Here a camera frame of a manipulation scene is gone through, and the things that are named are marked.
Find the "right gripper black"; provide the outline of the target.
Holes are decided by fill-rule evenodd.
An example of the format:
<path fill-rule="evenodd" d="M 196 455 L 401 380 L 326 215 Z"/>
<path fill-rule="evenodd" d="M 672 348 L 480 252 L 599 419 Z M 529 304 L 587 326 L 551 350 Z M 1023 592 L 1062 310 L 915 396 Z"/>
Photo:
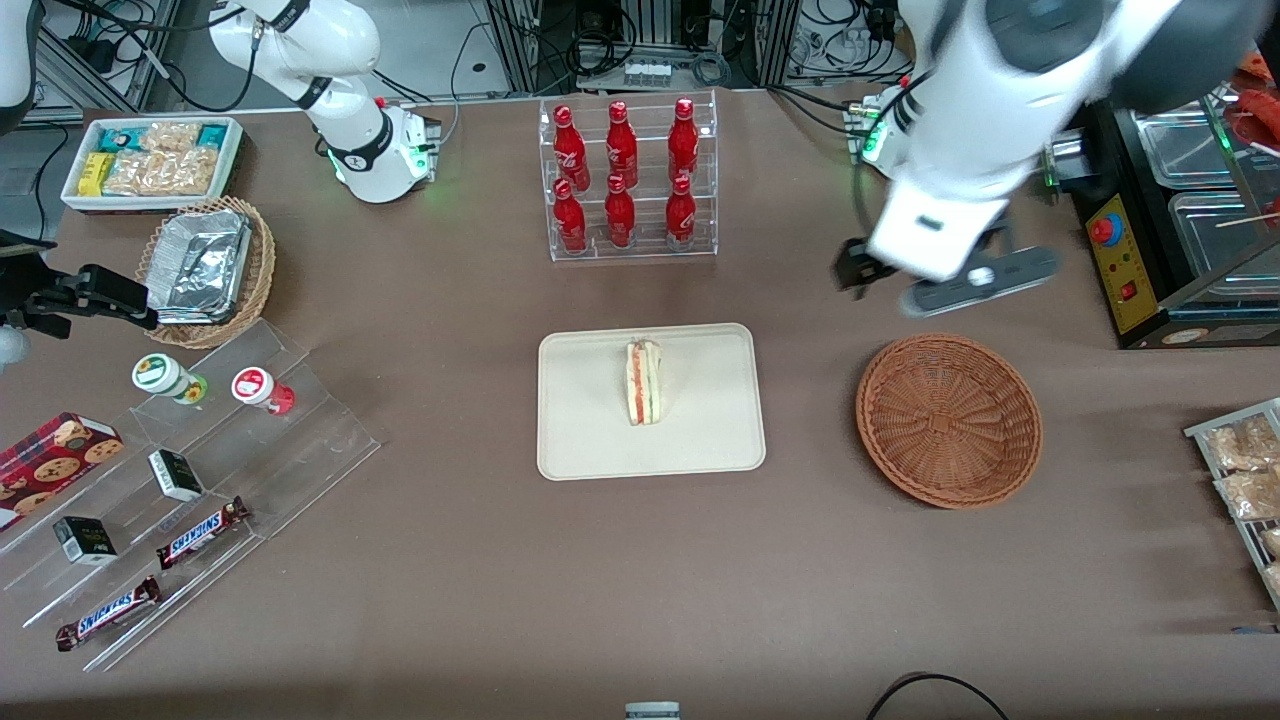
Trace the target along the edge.
<path fill-rule="evenodd" d="M 68 340 L 72 322 L 60 315 L 65 313 L 110 316 L 142 331 L 157 328 L 157 313 L 148 306 L 143 284 L 96 264 L 82 265 L 77 273 L 56 272 L 41 255 L 55 246 L 1 231 L 1 314 L 6 325 Z M 44 296 L 51 297 L 52 310 L 41 304 Z"/>

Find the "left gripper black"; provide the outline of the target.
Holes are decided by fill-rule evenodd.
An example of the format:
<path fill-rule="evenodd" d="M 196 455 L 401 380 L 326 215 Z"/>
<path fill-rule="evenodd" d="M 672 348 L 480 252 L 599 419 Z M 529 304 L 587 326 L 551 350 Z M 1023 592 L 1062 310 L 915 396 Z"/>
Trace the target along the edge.
<path fill-rule="evenodd" d="M 873 258 L 865 238 L 850 238 L 845 242 L 845 260 L 835 263 L 835 281 L 840 291 L 851 293 L 854 300 L 861 300 L 878 281 L 896 274 L 899 270 Z"/>

